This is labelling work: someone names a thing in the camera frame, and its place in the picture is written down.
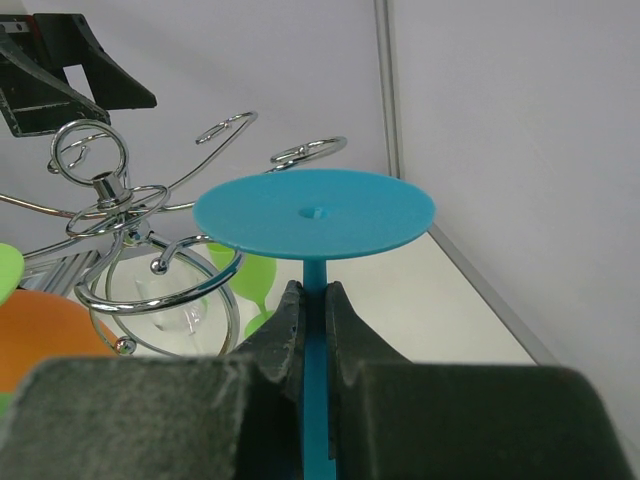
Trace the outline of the blue plastic wine glass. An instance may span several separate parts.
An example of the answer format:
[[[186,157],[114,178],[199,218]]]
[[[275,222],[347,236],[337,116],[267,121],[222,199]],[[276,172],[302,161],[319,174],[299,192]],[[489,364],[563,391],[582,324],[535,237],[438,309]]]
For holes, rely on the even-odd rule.
[[[198,228],[216,242],[263,257],[300,260],[307,294],[304,340],[303,469],[333,479],[329,455],[326,263],[406,245],[432,225],[436,206],[422,189],[382,174],[292,169],[214,187],[196,202]]]

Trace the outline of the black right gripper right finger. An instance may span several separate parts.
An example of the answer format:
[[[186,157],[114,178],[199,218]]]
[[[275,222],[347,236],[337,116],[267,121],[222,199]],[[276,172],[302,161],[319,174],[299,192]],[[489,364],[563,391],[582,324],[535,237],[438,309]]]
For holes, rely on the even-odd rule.
[[[603,402],[562,367],[406,359],[326,291],[331,451],[341,479],[629,479]]]

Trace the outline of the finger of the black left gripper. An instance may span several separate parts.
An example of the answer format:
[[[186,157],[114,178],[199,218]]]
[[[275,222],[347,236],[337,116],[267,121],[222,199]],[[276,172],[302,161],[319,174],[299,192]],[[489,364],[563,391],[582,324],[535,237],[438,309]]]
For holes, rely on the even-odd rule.
[[[32,18],[44,48],[45,70],[59,76],[66,67],[80,66],[94,103],[104,110],[157,106],[155,95],[106,53],[84,15],[35,13]]]
[[[110,123],[104,109],[13,44],[1,45],[1,113],[13,136],[53,134],[79,119]]]

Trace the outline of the orange plastic wine glass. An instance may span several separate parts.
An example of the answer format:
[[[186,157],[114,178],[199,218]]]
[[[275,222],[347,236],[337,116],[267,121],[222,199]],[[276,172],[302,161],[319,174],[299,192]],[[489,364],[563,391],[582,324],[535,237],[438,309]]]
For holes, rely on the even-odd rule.
[[[40,362],[59,356],[112,356],[81,305],[51,293],[17,290],[1,305],[1,392],[13,392]]]

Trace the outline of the green wine glass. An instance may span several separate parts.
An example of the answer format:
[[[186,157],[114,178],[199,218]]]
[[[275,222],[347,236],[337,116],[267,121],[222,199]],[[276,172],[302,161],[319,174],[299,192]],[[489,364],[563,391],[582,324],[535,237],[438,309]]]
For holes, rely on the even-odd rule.
[[[277,262],[274,258],[243,254],[244,262],[237,273],[229,280],[228,285],[234,293],[253,302],[259,313],[254,316],[244,329],[246,338],[253,335],[273,315],[274,311],[267,307],[267,296],[276,278]]]
[[[1,416],[4,416],[17,384],[10,359],[14,348],[9,345],[13,338],[11,297],[19,286],[25,269],[22,253],[15,247],[1,244]]]

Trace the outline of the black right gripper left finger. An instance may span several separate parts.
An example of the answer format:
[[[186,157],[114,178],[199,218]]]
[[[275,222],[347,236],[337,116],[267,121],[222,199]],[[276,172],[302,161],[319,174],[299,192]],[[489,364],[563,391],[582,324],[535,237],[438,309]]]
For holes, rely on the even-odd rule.
[[[219,357],[67,357],[1,422],[5,479],[299,479],[305,296]]]

